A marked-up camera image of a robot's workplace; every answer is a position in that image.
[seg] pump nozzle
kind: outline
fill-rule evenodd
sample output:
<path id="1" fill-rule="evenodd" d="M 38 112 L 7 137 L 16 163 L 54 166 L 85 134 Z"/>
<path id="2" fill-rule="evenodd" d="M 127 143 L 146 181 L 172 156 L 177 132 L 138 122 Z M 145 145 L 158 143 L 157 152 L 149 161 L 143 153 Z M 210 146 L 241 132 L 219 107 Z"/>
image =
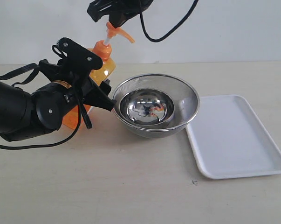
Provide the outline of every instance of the pump nozzle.
<path id="1" fill-rule="evenodd" d="M 131 43 L 134 43 L 135 40 L 123 29 L 120 27 L 114 28 L 110 22 L 107 22 L 107 39 L 104 41 L 104 45 L 108 45 L 109 41 L 112 37 L 116 36 L 117 34 L 127 38 Z"/>

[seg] orange bottle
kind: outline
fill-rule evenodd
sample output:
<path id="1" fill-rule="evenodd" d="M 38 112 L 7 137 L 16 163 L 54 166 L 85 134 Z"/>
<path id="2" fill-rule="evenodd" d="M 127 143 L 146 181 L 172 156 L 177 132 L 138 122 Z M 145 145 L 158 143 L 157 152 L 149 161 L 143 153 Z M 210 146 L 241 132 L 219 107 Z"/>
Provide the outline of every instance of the orange bottle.
<path id="1" fill-rule="evenodd" d="M 117 34 L 126 37 L 131 43 L 135 41 L 133 38 L 127 34 L 121 28 L 114 28 L 110 22 L 107 24 L 107 38 L 106 40 L 98 41 L 93 49 L 88 49 L 92 51 L 94 54 L 101 57 L 103 61 L 103 66 L 99 70 L 92 70 L 89 74 L 90 78 L 97 84 L 100 85 L 101 82 L 105 81 L 108 76 L 113 72 L 116 68 L 116 63 L 110 57 L 112 53 L 111 44 L 109 43 L 111 38 L 116 36 Z M 84 105 L 86 111 L 90 112 L 92 107 L 89 105 Z M 62 123 L 72 129 L 75 129 L 78 123 L 78 107 L 76 106 L 72 109 L 68 114 L 63 117 Z"/>

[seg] beige tabletop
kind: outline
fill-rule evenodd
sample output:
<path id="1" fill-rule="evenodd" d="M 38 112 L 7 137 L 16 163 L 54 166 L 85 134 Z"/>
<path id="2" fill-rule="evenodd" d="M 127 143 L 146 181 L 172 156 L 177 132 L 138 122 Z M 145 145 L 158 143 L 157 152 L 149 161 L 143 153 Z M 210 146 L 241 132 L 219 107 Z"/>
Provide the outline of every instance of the beige tabletop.
<path id="1" fill-rule="evenodd" d="M 0 75 L 17 67 L 0 66 Z M 111 85 L 151 72 L 178 76 L 200 96 L 242 95 L 281 150 L 281 62 L 118 65 Z M 40 74 L 24 89 L 46 82 Z M 212 181 L 198 171 L 185 130 L 148 140 L 112 112 L 90 117 L 93 128 L 61 146 L 0 150 L 0 224 L 281 224 L 281 175 Z"/>

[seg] white tray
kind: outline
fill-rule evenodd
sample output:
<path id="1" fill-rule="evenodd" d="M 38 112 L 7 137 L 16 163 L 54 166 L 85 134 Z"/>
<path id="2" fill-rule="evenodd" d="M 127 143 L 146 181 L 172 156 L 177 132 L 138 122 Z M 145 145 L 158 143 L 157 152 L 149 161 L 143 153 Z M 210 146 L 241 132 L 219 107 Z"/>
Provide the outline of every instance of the white tray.
<path id="1" fill-rule="evenodd" d="M 208 178 L 281 174 L 281 151 L 243 97 L 201 97 L 186 130 L 198 168 Z"/>

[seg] white plate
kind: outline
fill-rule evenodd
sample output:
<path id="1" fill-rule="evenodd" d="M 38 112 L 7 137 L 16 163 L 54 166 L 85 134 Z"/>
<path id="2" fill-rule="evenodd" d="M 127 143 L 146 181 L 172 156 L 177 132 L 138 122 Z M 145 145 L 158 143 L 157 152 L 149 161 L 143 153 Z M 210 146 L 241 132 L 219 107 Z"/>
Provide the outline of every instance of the white plate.
<path id="1" fill-rule="evenodd" d="M 186 129 L 198 168 L 208 178 L 281 174 L 281 151 L 241 96 L 201 97 Z"/>

